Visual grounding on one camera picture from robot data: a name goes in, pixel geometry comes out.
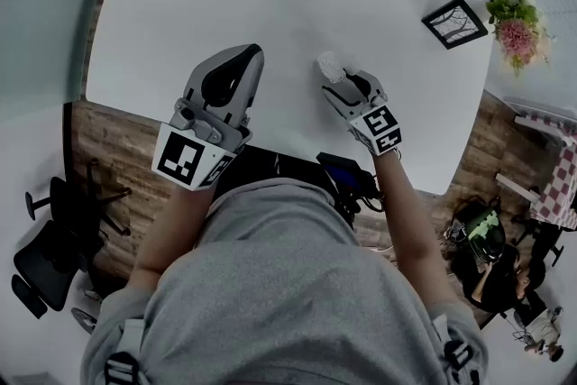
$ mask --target wooden floor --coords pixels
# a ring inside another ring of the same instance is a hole
[[[85,84],[89,52],[102,2],[98,0],[88,40]],[[510,218],[525,213],[528,203],[495,183],[494,177],[498,172],[526,188],[534,185],[542,188],[548,180],[558,150],[546,146],[545,139],[539,134],[515,126],[513,118],[514,113],[508,107],[485,92],[451,186],[440,197],[422,194],[447,259],[453,247],[443,240],[443,230],[451,222],[455,208],[471,196],[478,195],[487,201],[501,196],[501,219],[508,239],[522,231],[510,223]],[[97,158],[99,169],[96,180],[103,185],[104,197],[126,187],[133,191],[130,197],[107,208],[109,215],[121,226],[130,227],[132,235],[119,237],[103,224],[102,229],[108,234],[109,241],[95,258],[95,265],[100,270],[127,277],[142,238],[163,208],[172,188],[167,180],[151,172],[160,123],[83,100],[72,106],[71,125],[74,181],[85,188],[86,163]],[[355,232],[363,245],[390,247],[383,215],[363,210],[355,221]],[[519,246],[525,260],[531,245],[532,240],[527,238]],[[392,249],[385,252],[385,256],[395,261]],[[461,293],[458,282],[453,276],[451,278],[455,289]],[[478,322],[488,317],[478,309],[473,311]]]

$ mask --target framed picture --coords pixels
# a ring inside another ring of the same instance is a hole
[[[488,34],[487,28],[464,0],[452,0],[428,14],[421,22],[446,49],[452,49]]]

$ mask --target flower bouquet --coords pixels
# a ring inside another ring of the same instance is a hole
[[[489,0],[486,6],[495,38],[516,77],[530,63],[549,62],[549,36],[535,0]]]

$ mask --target white table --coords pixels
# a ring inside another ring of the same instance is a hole
[[[443,194],[463,154],[490,57],[490,36],[453,50],[420,19],[449,0],[105,0],[87,99],[167,122],[190,71],[256,42],[266,64],[249,112],[252,143],[302,159],[327,151],[373,170],[324,100],[316,56],[353,56],[377,76],[403,134],[413,185]]]

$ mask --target pink flower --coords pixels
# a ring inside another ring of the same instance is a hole
[[[538,34],[523,20],[504,20],[499,24],[497,39],[505,55],[513,60],[514,66],[529,64],[537,53]]]

